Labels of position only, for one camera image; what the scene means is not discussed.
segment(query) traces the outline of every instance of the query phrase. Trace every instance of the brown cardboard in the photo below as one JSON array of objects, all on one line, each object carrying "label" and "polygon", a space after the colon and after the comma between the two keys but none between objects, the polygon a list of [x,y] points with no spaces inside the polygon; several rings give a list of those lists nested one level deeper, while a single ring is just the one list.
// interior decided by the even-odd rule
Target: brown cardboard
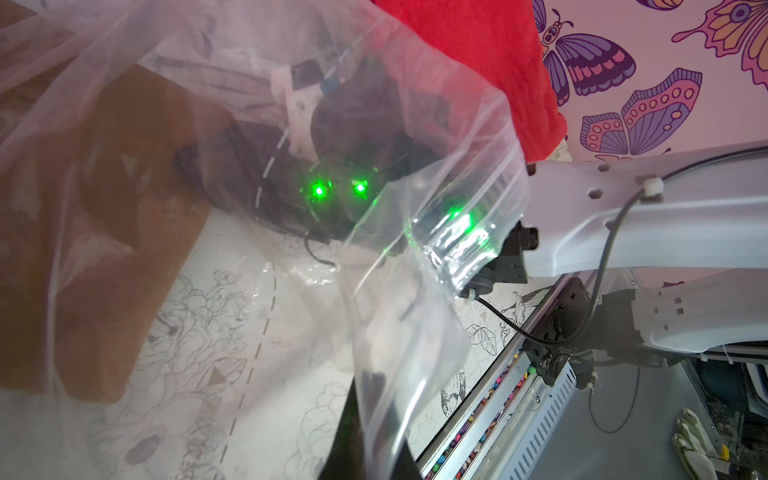
[{"label": "brown cardboard", "polygon": [[[0,0],[3,24],[26,15]],[[18,122],[63,68],[0,94],[0,112]],[[134,66],[81,124],[25,144],[0,174],[0,386],[43,390],[51,341],[71,396],[122,397],[210,211],[174,152],[231,121],[218,104]],[[0,125],[0,141],[10,130]]]}]

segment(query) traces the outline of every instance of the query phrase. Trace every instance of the butterfly wallpaper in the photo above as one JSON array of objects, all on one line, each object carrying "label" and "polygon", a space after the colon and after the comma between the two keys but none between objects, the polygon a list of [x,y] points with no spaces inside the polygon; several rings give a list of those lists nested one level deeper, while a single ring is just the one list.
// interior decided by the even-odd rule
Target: butterfly wallpaper
[{"label": "butterfly wallpaper", "polygon": [[654,10],[674,10],[683,0],[637,0],[637,3]]},{"label": "butterfly wallpaper", "polygon": [[768,0],[531,4],[568,123],[553,158],[642,161],[768,138]]},{"label": "butterfly wallpaper", "polygon": [[549,71],[558,106],[564,105],[571,96],[565,69],[571,76],[576,95],[584,97],[621,85],[637,69],[632,56],[606,38],[586,33],[560,36],[563,27],[573,28],[574,24],[561,20],[560,12],[555,9],[551,12],[558,19],[547,27],[544,0],[533,0],[533,12],[536,30],[542,34],[544,66]]},{"label": "butterfly wallpaper", "polygon": [[666,80],[632,93],[621,114],[607,113],[581,120],[581,145],[600,160],[620,160],[618,155],[641,155],[668,139],[694,109],[702,74],[677,68]]},{"label": "butterfly wallpaper", "polygon": [[707,10],[701,25],[676,33],[672,41],[694,33],[707,36],[704,47],[714,48],[718,58],[741,51],[741,69],[751,71],[752,82],[768,90],[768,0],[723,0]]}]

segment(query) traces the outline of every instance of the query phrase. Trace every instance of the clear plastic bag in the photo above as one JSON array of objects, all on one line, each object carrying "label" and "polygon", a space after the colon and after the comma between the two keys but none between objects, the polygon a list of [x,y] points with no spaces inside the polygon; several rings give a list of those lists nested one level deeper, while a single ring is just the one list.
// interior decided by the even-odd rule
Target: clear plastic bag
[{"label": "clear plastic bag", "polygon": [[[71,397],[127,401],[162,363],[190,385],[175,399],[211,410],[213,370],[182,379],[187,354],[160,345],[189,316],[206,328],[186,366],[235,351],[273,278],[315,355],[343,363],[351,339],[366,471],[389,478],[420,402],[467,353],[452,300],[528,199],[505,96],[365,0],[81,0],[0,30],[0,51],[0,280],[23,293],[3,333],[35,346],[0,386],[41,392],[25,411],[56,425],[59,478],[129,459],[93,451]],[[209,217],[203,196],[233,216]],[[179,280],[201,231],[217,247],[214,217],[240,229],[226,248],[251,298],[225,272],[208,291]],[[217,375],[244,375],[226,358]]]}]

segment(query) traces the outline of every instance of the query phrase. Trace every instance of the purple butterfly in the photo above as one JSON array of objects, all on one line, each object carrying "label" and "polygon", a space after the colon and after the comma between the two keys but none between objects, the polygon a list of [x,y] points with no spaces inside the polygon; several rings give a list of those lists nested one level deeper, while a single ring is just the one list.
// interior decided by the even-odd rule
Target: purple butterfly
[{"label": "purple butterfly", "polygon": [[637,0],[637,3],[653,10],[674,10],[683,3],[683,0]]},{"label": "purple butterfly", "polygon": [[655,87],[636,90],[621,109],[621,115],[611,112],[584,117],[581,145],[609,154],[596,155],[600,160],[619,160],[618,155],[640,155],[658,147],[694,109],[702,76],[698,71],[677,68]]},{"label": "purple butterfly", "polygon": [[[533,0],[536,30],[544,33],[541,37],[544,66],[549,71],[558,106],[564,105],[571,96],[563,63],[571,75],[576,95],[582,97],[621,85],[634,74],[634,59],[626,50],[610,40],[585,33],[558,38],[564,25],[573,27],[574,24],[567,20],[561,21],[560,12],[555,9],[552,11],[558,19],[546,28],[547,9],[544,7],[544,0]],[[550,50],[552,43],[557,54]]]}]

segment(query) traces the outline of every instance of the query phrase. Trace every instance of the red fabric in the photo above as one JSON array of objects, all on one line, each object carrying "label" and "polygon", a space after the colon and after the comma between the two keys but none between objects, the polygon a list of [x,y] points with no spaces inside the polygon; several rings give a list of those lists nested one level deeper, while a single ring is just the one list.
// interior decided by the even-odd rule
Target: red fabric
[{"label": "red fabric", "polygon": [[531,0],[376,0],[424,41],[472,68],[509,99],[528,162],[565,136],[565,118],[541,62]]}]

